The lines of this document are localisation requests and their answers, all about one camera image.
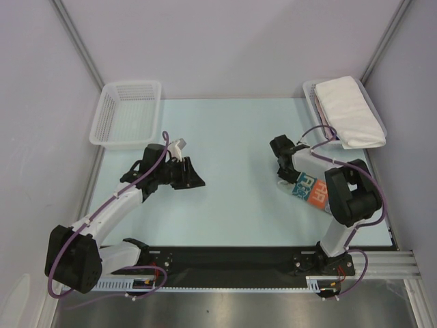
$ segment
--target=folded cloth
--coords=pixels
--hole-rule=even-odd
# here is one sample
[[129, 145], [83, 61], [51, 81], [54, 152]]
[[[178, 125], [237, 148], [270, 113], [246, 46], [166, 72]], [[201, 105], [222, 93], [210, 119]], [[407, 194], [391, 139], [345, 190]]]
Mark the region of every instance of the folded cloth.
[[[319, 113], [322, 124], [329, 125], [328, 122], [326, 121], [325, 114], [323, 113], [322, 106], [320, 105], [319, 98], [317, 97], [317, 95], [314, 96], [314, 102], [315, 102], [315, 108], [317, 108], [317, 112]], [[333, 132], [330, 130], [330, 128], [323, 128], [323, 132], [325, 138], [330, 139], [333, 137]]]
[[384, 131], [371, 112], [353, 77], [341, 77], [315, 86], [326, 121], [337, 130], [343, 148], [385, 145]]

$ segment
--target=gray wall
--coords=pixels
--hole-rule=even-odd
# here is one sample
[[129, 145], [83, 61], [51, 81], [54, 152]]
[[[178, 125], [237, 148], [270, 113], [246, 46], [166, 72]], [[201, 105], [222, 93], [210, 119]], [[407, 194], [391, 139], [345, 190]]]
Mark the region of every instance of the gray wall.
[[389, 199], [391, 222], [412, 249], [437, 305], [437, 1], [416, 1], [367, 90], [387, 127], [371, 151]]
[[99, 92], [49, 1], [3, 1], [0, 40], [0, 327], [15, 327], [6, 299], [29, 274], [18, 301], [29, 294], [29, 328], [46, 295], [48, 236], [76, 219], [85, 192]]
[[103, 80], [165, 98], [302, 96], [361, 77], [399, 0], [64, 0]]

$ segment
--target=purple cable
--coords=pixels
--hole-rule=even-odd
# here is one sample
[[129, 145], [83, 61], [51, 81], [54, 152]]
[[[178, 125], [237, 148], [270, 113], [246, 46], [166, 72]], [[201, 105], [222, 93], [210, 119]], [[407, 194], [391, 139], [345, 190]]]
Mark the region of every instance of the purple cable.
[[[358, 284], [363, 280], [367, 272], [367, 268], [369, 267], [369, 258], [367, 257], [367, 254], [361, 249], [349, 249], [347, 253], [361, 253], [361, 255], [364, 256], [364, 268], [363, 268], [363, 272], [361, 273], [360, 277], [355, 281], [355, 283], [352, 286], [350, 286], [348, 289], [346, 289], [344, 292], [340, 292], [340, 294], [338, 294], [337, 297], [346, 295], [350, 291], [355, 289], [358, 286]], [[326, 299], [334, 299], [334, 298], [335, 296], [331, 296], [331, 297], [327, 297]]]
[[[120, 270], [137, 270], [137, 269], [154, 269], [154, 270], [159, 270], [159, 271], [161, 271], [163, 273], [164, 280], [163, 280], [163, 282], [161, 282], [159, 284], [159, 286], [151, 289], [151, 291], [147, 292], [146, 294], [141, 295], [141, 296], [134, 296], [134, 297], [131, 297], [131, 299], [134, 299], [134, 300], [135, 299], [144, 299], [144, 298], [154, 294], [158, 289], [161, 289], [165, 285], [165, 283], [167, 282], [167, 272], [163, 268], [161, 268], [159, 266], [154, 266], [154, 265], [127, 266], [126, 268], [122, 268]], [[78, 304], [78, 305], [73, 305], [73, 306], [70, 306], [70, 307], [66, 307], [65, 310], [67, 310], [67, 311], [75, 310], [77, 308], [81, 308], [83, 306], [86, 306], [86, 305], [89, 305], [89, 304], [101, 301], [103, 299], [110, 299], [112, 297], [126, 297], [126, 295], [125, 294], [119, 294], [119, 293], [104, 295], [104, 296], [98, 297], [96, 299], [91, 299], [89, 301], [83, 302], [83, 303]]]
[[[159, 163], [165, 159], [166, 155], [167, 155], [167, 148], [169, 147], [169, 134], [167, 131], [163, 132], [163, 138], [165, 140], [165, 147], [163, 152], [161, 153], [161, 155], [159, 156], [158, 160], [155, 162], [155, 164], [153, 164], [153, 166], [151, 168], [149, 168], [149, 170], [144, 173], [142, 176], [140, 176], [138, 179], [136, 179], [134, 182], [132, 182], [131, 184], [129, 184], [128, 186], [124, 187], [122, 190], [120, 190], [117, 195], [121, 195], [123, 194], [126, 190], [128, 190], [129, 188], [131, 188], [132, 186], [136, 185], [138, 182], [140, 182], [141, 180], [143, 180], [145, 177], [147, 177], [149, 174], [151, 174], [153, 172], [154, 169], [156, 169], [156, 167], [159, 165]], [[96, 212], [94, 212], [91, 217], [89, 217], [89, 222], [92, 222], [112, 201], [116, 200], [117, 198], [115, 196], [111, 196], [111, 198], [109, 198], [101, 207], [98, 208], [98, 210]], [[55, 271], [56, 268], [59, 264], [59, 261], [61, 260], [63, 254], [66, 252], [68, 246], [70, 246], [71, 242], [82, 232], [82, 230], [84, 230], [87, 227], [87, 224], [84, 223], [83, 225], [80, 226], [80, 228], [78, 230], [76, 230], [74, 232], [74, 234], [71, 235], [71, 237], [66, 241], [66, 243], [62, 246], [61, 250], [59, 251], [59, 253], [56, 256], [55, 261], [53, 262], [53, 265], [50, 269], [50, 273], [48, 274], [48, 283], [47, 283], [47, 290], [48, 290], [48, 294], [50, 296], [52, 296], [52, 298], [54, 299], [60, 299], [62, 297], [67, 296], [68, 294], [70, 294], [73, 289], [69, 289], [64, 293], [61, 294], [55, 294], [55, 292], [53, 291], [53, 276], [55, 275]]]

